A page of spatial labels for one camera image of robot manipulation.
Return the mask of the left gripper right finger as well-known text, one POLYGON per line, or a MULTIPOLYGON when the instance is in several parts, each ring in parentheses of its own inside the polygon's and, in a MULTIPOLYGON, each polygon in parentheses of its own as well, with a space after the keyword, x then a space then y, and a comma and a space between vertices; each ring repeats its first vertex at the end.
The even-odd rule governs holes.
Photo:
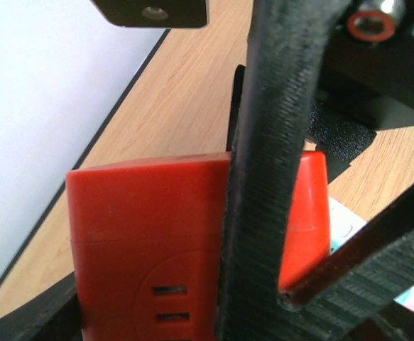
POLYGON ((309 340, 414 340, 414 184, 285 292, 283 313, 309 340))

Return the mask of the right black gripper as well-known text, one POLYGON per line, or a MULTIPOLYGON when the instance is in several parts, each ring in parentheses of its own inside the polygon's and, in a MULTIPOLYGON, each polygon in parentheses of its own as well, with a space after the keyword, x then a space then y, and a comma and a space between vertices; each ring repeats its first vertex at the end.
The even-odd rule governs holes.
POLYGON ((378 131, 414 126, 414 1, 353 1, 327 46, 309 136, 340 174, 378 131))

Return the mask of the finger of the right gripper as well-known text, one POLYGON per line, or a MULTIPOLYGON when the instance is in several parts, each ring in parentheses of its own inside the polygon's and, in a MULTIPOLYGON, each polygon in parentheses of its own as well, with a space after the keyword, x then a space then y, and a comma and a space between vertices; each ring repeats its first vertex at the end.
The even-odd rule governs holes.
POLYGON ((295 178, 322 57, 348 1, 255 1, 231 154, 219 266, 220 340, 336 340, 278 291, 295 178))

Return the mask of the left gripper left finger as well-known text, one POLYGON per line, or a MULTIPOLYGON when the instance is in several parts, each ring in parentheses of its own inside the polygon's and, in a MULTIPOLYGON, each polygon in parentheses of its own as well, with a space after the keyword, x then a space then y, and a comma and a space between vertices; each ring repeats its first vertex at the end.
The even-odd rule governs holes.
POLYGON ((0 318, 0 340, 81 340, 75 275, 0 318))

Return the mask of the white power strip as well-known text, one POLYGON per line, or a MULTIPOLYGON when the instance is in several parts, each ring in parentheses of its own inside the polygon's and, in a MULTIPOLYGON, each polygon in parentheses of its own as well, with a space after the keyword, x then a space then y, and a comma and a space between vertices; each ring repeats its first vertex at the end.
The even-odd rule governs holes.
MULTIPOLYGON (((332 197, 328 197, 328 205, 330 246, 331 252, 334 253, 366 224, 366 220, 360 218, 332 197)), ((414 286, 397 296, 394 301, 414 312, 414 286)))

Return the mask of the red cube adapter plug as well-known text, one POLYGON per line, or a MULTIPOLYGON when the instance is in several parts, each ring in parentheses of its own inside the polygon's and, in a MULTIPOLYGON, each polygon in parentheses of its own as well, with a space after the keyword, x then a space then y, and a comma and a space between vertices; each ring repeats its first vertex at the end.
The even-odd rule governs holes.
POLYGON ((230 155, 147 158, 66 179, 85 340, 213 340, 230 155))

